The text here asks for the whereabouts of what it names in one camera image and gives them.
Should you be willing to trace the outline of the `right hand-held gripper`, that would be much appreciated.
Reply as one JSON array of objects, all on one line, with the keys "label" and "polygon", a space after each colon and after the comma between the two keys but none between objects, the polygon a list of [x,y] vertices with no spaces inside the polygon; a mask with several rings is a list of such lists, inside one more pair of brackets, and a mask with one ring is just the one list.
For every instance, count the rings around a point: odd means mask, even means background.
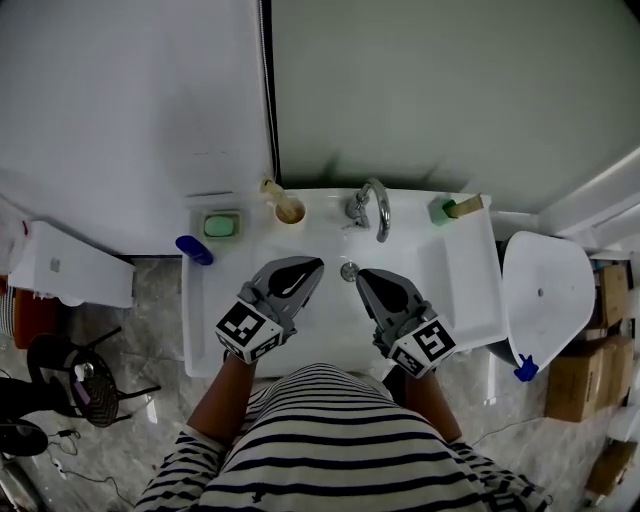
[{"label": "right hand-held gripper", "polygon": [[450,323],[422,301],[409,279],[366,268],[359,270],[355,284],[368,316],[377,323],[374,345],[409,376],[421,378],[453,354],[456,341]]}]

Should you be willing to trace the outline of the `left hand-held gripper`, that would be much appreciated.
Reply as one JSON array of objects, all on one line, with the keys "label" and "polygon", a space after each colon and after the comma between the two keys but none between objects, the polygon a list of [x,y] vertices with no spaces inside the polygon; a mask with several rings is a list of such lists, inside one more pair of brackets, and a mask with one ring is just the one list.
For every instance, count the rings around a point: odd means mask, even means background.
[{"label": "left hand-held gripper", "polygon": [[293,318],[308,302],[323,273],[323,261],[317,257],[270,261],[254,276],[252,284],[243,284],[215,325],[219,342],[246,364],[283,346],[296,333]]}]

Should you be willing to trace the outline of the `person's right forearm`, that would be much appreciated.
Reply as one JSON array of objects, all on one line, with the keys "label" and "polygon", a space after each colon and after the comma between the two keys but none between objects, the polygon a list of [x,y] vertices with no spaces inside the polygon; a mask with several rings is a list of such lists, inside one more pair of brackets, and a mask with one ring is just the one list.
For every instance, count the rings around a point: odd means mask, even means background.
[{"label": "person's right forearm", "polygon": [[405,377],[405,407],[427,420],[445,442],[452,443],[462,436],[433,371],[420,378]]}]

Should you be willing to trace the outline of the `person's left forearm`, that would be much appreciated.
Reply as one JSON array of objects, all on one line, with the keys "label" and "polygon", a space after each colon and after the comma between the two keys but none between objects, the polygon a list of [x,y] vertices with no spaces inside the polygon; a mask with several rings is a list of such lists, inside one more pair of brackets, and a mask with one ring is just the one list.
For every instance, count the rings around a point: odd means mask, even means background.
[{"label": "person's left forearm", "polygon": [[229,446],[245,420],[255,371],[256,363],[247,364],[234,355],[228,356],[187,425]]}]

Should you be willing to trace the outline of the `white washbasin cabinet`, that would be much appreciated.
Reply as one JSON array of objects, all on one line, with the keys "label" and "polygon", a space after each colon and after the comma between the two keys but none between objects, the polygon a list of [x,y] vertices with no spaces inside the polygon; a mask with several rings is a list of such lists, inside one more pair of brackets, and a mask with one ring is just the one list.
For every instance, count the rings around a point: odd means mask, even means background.
[{"label": "white washbasin cabinet", "polygon": [[309,303],[296,316],[296,334],[258,363],[261,377],[278,377],[315,362],[347,371],[366,370],[380,361],[373,346],[374,322],[367,316],[355,286],[340,274],[346,263],[386,269],[410,279],[435,311],[445,317],[457,345],[475,348],[503,339],[506,321],[501,274],[487,210],[442,226],[430,211],[436,194],[391,190],[391,229],[376,238],[379,216],[370,201],[368,229],[345,215],[347,189],[295,192],[306,207],[299,225],[279,222],[262,194],[230,193],[194,197],[189,232],[203,237],[206,216],[236,212],[241,232],[233,241],[213,242],[214,261],[202,266],[182,262],[182,331],[188,375],[211,377],[223,359],[216,322],[231,305],[242,284],[265,263],[287,256],[321,258],[323,278]]}]

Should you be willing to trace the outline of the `chrome faucet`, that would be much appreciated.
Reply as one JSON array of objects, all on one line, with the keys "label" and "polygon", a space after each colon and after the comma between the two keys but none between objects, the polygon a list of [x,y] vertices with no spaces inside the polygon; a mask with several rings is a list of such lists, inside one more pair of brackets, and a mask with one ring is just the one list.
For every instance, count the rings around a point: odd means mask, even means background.
[{"label": "chrome faucet", "polygon": [[369,229],[370,222],[366,214],[366,205],[368,204],[371,192],[373,192],[376,197],[379,214],[376,240],[379,243],[384,243],[391,229],[391,206],[386,188],[378,179],[369,178],[365,184],[349,198],[345,206],[345,214],[354,221],[356,227]]}]

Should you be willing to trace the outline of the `green soap bar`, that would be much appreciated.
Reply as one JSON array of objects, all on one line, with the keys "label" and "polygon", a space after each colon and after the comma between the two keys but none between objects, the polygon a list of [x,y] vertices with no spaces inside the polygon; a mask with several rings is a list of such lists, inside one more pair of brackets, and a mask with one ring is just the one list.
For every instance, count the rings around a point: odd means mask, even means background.
[{"label": "green soap bar", "polygon": [[234,218],[228,215],[209,215],[204,220],[203,232],[208,238],[228,238],[235,230]]}]

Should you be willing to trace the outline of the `blue bottle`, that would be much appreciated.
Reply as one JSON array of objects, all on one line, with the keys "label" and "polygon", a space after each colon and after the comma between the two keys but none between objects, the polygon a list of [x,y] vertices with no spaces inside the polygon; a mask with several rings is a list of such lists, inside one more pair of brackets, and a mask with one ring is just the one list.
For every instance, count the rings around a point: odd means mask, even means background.
[{"label": "blue bottle", "polygon": [[189,259],[202,266],[210,266],[214,262],[211,251],[192,235],[182,235],[175,240],[176,247]]}]

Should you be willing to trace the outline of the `blue glove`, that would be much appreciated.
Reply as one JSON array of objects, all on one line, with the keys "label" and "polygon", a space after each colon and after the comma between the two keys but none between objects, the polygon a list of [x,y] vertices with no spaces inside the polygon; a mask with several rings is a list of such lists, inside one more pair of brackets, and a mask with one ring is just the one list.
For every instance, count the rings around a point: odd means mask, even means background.
[{"label": "blue glove", "polygon": [[513,371],[514,375],[523,383],[532,381],[539,371],[539,366],[534,362],[531,355],[525,357],[520,354],[519,358],[520,365]]}]

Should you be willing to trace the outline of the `person in striped shirt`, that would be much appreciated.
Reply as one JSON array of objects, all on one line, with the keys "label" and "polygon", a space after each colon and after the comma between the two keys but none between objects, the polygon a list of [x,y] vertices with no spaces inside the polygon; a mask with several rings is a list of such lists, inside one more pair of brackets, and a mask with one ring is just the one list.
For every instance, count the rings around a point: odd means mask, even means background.
[{"label": "person in striped shirt", "polygon": [[234,441],[188,425],[135,512],[546,512],[523,475],[445,442],[420,414],[328,364],[249,397]]}]

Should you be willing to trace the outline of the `large cardboard box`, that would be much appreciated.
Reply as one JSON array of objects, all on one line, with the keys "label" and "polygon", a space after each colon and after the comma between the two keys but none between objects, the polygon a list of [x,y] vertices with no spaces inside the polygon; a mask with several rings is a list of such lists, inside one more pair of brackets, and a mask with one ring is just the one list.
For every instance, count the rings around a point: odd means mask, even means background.
[{"label": "large cardboard box", "polygon": [[550,365],[544,416],[580,423],[621,405],[633,365],[633,341],[620,335],[569,344]]}]

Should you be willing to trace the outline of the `white rectangular carton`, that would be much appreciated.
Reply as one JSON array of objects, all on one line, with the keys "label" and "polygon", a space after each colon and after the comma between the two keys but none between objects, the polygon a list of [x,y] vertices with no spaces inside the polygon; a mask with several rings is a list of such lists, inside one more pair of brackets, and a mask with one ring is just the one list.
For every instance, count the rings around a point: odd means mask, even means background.
[{"label": "white rectangular carton", "polygon": [[44,221],[34,221],[8,284],[80,304],[130,308],[134,271],[129,263]]}]

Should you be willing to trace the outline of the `black metal chair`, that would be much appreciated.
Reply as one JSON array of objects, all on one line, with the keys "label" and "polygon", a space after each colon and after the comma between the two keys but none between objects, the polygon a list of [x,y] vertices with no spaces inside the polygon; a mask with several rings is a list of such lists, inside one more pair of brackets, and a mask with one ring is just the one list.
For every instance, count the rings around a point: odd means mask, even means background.
[{"label": "black metal chair", "polygon": [[27,367],[33,384],[50,401],[52,410],[68,418],[79,418],[99,428],[130,419],[121,415],[124,400],[138,398],[161,389],[154,385],[136,392],[124,392],[105,362],[96,352],[102,342],[122,331],[117,327],[86,345],[67,336],[42,333],[27,350]]}]

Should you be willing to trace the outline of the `small cardboard box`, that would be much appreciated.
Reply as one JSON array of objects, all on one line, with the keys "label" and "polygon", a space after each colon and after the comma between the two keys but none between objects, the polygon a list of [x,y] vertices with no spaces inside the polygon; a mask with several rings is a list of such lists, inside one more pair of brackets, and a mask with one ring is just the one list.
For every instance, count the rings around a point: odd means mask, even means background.
[{"label": "small cardboard box", "polygon": [[585,489],[596,495],[609,496],[618,486],[635,456],[638,443],[611,441],[595,461]]},{"label": "small cardboard box", "polygon": [[623,319],[628,311],[629,287],[626,267],[610,265],[598,271],[598,328],[609,328]]}]

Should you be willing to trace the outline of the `white ceramic fixture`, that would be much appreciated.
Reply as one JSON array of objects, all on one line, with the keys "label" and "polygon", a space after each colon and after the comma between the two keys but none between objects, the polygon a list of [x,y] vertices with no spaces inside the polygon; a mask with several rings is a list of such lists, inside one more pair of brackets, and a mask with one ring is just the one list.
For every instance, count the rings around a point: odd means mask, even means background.
[{"label": "white ceramic fixture", "polygon": [[620,442],[637,441],[640,437],[640,405],[619,408],[611,419],[607,436]]}]

